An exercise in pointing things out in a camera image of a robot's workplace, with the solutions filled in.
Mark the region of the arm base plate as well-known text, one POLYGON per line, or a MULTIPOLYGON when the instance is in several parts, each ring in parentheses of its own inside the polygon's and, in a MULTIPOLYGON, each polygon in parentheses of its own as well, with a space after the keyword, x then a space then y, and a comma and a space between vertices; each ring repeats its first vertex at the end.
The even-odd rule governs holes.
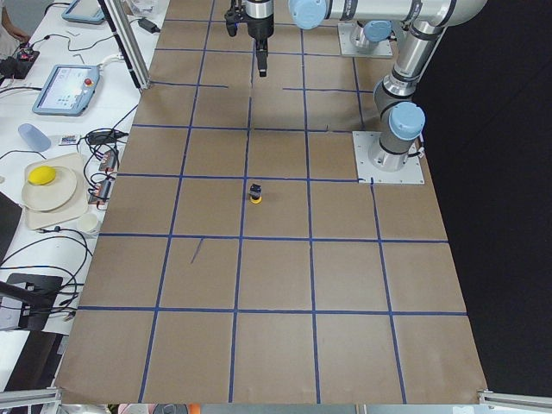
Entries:
POLYGON ((392 34, 390 21, 339 23, 337 31, 342 56, 372 59, 392 57, 389 41, 392 34))
POLYGON ((413 142, 404 154, 390 154, 380 145, 380 132, 354 131, 357 180, 362 184, 423 185, 423 171, 413 142))

